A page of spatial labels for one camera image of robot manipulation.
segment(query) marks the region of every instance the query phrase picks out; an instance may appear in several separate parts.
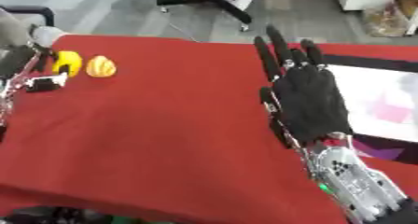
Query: screen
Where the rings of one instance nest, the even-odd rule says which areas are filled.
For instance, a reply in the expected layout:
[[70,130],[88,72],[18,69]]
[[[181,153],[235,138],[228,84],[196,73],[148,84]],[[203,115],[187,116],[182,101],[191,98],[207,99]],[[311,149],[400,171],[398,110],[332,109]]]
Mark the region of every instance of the screen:
[[355,133],[418,143],[418,74],[330,65]]

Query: table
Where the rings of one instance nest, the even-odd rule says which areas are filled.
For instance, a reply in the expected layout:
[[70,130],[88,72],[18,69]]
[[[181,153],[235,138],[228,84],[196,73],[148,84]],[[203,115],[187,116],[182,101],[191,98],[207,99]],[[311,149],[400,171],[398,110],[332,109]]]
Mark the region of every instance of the table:
[[[57,204],[198,224],[344,223],[268,128],[250,45],[67,35],[56,49],[105,55],[111,78],[22,93],[0,146],[0,205]],[[418,48],[324,45],[417,59]],[[418,199],[418,167],[366,159]]]

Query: wire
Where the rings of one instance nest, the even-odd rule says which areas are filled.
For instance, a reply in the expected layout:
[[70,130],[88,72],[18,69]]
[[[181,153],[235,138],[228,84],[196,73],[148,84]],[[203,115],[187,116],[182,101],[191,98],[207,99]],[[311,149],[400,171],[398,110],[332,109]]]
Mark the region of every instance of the wire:
[[179,28],[178,26],[172,24],[171,22],[168,23],[172,28],[174,28],[175,30],[177,30],[178,32],[186,35],[190,40],[194,41],[194,42],[201,42],[198,41],[197,39],[195,39],[192,35],[186,33],[185,31],[183,31],[181,28]]

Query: orange object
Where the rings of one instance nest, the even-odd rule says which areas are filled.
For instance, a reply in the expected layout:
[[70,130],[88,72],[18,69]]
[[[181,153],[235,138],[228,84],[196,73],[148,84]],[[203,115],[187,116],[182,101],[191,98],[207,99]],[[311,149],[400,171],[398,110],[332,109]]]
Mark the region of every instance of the orange object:
[[115,64],[105,56],[96,56],[87,64],[86,72],[91,77],[111,77],[117,69]]

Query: gloved robotic hand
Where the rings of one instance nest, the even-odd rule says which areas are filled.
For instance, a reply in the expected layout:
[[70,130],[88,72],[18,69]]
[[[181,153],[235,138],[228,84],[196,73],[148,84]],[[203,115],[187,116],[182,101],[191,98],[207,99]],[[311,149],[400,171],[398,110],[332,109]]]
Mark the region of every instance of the gloved robotic hand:
[[348,111],[333,74],[319,48],[303,40],[300,49],[290,49],[280,33],[271,25],[267,35],[272,40],[275,57],[263,38],[255,38],[255,46],[263,63],[271,88],[262,88],[262,101],[270,100],[276,134],[285,142],[284,133],[301,144],[311,143],[330,133],[352,134]]
[[[261,103],[272,130],[287,148],[297,151],[308,177],[334,200],[350,224],[418,223],[414,200],[357,157],[347,108],[319,48],[303,40],[306,52],[289,49],[272,26],[267,35],[275,56],[261,37],[254,41],[272,83],[261,88]],[[323,142],[329,137],[339,139],[339,145]]]

